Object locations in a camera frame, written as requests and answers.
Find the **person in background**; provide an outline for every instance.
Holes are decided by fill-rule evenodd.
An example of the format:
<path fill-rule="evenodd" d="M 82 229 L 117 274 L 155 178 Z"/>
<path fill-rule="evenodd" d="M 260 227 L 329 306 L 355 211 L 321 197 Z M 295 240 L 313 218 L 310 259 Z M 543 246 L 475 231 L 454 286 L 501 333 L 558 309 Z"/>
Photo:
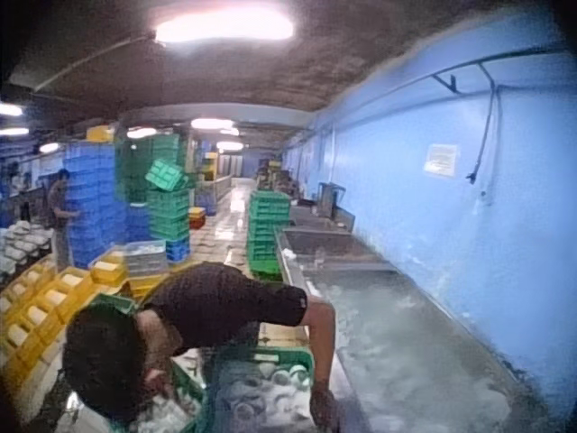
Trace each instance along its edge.
<path fill-rule="evenodd" d="M 54 228 L 52 237 L 52 253 L 56 256 L 56 267 L 58 272 L 63 271 L 69 265 L 69 240 L 66 225 L 71 218 L 80 215 L 79 212 L 68 212 L 64 210 L 66 198 L 66 187 L 70 173 L 62 169 L 58 172 L 58 179 L 50 187 L 48 193 L 48 207 L 50 211 L 50 222 Z"/>
<path fill-rule="evenodd" d="M 221 263 L 202 263 L 170 276 L 133 316 L 111 305 L 80 310 L 62 355 L 64 376 L 91 409 L 124 425 L 153 395 L 173 395 L 170 357 L 189 348 L 256 345 L 260 323 L 308 326 L 315 357 L 310 411 L 320 428 L 338 428 L 328 382 L 334 355 L 333 306 L 302 289 L 254 281 Z M 203 354 L 210 384 L 213 356 Z"/>

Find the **tiled floor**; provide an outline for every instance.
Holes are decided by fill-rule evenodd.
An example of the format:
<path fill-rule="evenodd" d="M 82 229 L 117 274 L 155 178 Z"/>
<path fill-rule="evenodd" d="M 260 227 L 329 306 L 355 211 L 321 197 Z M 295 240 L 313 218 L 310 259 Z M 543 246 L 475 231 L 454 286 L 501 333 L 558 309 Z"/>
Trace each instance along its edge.
<path fill-rule="evenodd" d="M 216 216 L 208 217 L 201 229 L 191 231 L 192 256 L 188 263 L 221 262 L 251 276 L 246 260 L 248 216 L 245 210 L 253 189 L 252 180 L 233 181 L 233 189 L 220 200 Z M 61 367 L 62 338 L 63 335 L 60 336 L 58 344 L 50 349 L 51 353 L 46 354 L 46 360 L 39 362 L 36 372 L 21 389 L 16 404 L 23 422 L 29 421 L 38 413 L 44 396 L 56 382 Z M 259 344 L 281 347 L 302 346 L 307 345 L 307 336 L 303 328 L 262 324 Z M 183 355 L 178 361 L 187 368 L 189 374 L 194 375 L 192 368 L 195 364 L 194 352 Z M 79 411 L 75 411 L 74 405 L 71 406 L 71 411 L 61 417 L 57 432 L 110 431 L 102 417 L 92 410 L 81 407 Z"/>

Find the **water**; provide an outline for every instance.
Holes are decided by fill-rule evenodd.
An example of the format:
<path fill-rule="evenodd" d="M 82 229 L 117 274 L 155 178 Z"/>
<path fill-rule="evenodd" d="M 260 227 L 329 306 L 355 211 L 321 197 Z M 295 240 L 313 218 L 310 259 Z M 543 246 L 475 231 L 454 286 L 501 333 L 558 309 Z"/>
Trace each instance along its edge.
<path fill-rule="evenodd" d="M 337 352 L 373 431 L 551 431 L 402 275 L 325 272 L 312 282 L 336 308 Z"/>

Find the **stack of blue crates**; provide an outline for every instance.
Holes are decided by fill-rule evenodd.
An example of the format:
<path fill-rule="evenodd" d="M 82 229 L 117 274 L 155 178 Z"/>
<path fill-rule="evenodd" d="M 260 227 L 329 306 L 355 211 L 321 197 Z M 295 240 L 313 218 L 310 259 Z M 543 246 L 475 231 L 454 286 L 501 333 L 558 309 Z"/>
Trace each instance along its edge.
<path fill-rule="evenodd" d="M 131 203 L 126 210 L 126 242 L 150 241 L 151 216 L 146 203 Z"/>
<path fill-rule="evenodd" d="M 124 204 L 114 199 L 114 146 L 69 144 L 64 168 L 70 172 L 67 209 L 80 212 L 69 222 L 70 248 L 75 266 L 87 268 L 111 244 L 123 241 Z"/>

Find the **hand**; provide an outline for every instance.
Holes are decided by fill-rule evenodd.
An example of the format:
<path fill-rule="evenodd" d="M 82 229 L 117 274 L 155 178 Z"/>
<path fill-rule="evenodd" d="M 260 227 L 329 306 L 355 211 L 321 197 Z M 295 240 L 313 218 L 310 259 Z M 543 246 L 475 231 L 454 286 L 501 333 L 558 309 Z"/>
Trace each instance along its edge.
<path fill-rule="evenodd" d="M 338 412 L 333 393 L 327 384 L 315 383 L 310 395 L 310 414 L 319 428 L 338 430 Z"/>

